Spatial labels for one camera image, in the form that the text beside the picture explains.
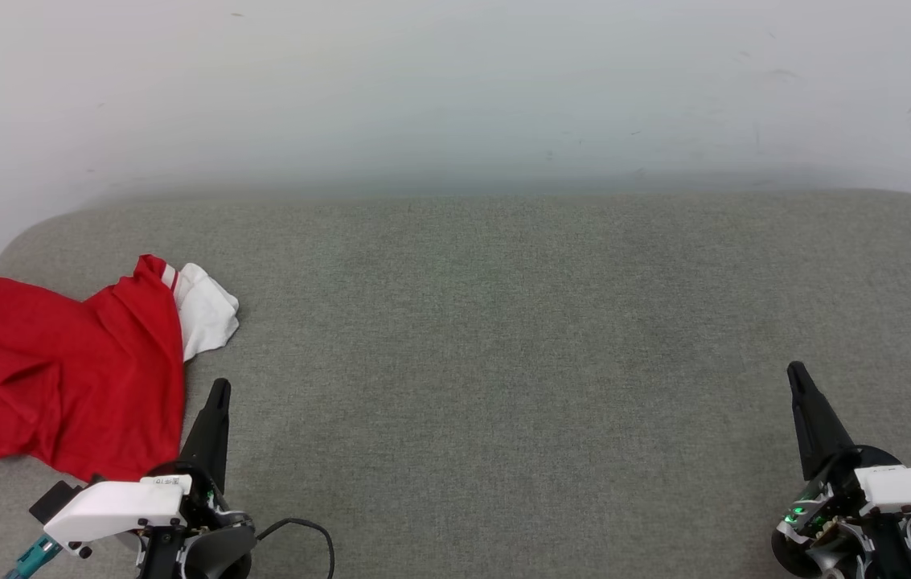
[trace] gray fabric surface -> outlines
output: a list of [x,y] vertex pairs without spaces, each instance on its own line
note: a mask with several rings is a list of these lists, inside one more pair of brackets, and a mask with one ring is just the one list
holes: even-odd
[[[623,195],[92,210],[0,275],[84,298],[139,253],[195,261],[241,327],[227,497],[326,525],[338,579],[785,577],[802,486],[786,364],[911,462],[911,195]],[[0,461],[0,576],[58,478]],[[132,577],[116,541],[38,579]],[[254,578],[326,576],[285,528]]]

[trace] black cable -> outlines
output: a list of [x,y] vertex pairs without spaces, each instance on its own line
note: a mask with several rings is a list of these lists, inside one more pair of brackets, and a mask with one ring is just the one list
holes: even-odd
[[330,572],[327,573],[326,579],[333,579],[334,576],[334,540],[330,538],[330,533],[326,531],[325,528],[319,527],[318,524],[312,523],[311,520],[304,520],[304,518],[285,518],[276,521],[276,523],[269,525],[265,528],[265,531],[260,532],[259,536],[256,536],[256,539],[263,540],[270,536],[272,532],[276,531],[278,528],[283,527],[286,524],[300,524],[302,527],[314,528],[314,530],[322,532],[322,535],[326,537],[326,550],[330,553]]

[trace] white cloth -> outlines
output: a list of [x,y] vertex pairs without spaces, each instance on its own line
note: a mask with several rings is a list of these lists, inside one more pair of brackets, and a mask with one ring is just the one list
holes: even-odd
[[237,331],[237,298],[195,264],[176,271],[166,264],[162,283],[173,290],[183,337],[183,362],[227,345]]

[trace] red cloth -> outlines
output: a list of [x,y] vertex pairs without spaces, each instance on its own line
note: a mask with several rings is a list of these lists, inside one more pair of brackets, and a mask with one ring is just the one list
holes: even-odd
[[183,345],[166,263],[78,302],[0,277],[0,458],[137,480],[179,451]]

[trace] teal connector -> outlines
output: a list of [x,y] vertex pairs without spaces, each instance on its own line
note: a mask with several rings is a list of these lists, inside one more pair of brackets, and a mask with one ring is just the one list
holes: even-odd
[[62,552],[62,546],[55,542],[50,536],[41,535],[36,543],[17,560],[15,560],[15,573],[12,577],[30,579],[37,572],[37,569],[43,567],[48,561],[53,560],[57,554]]

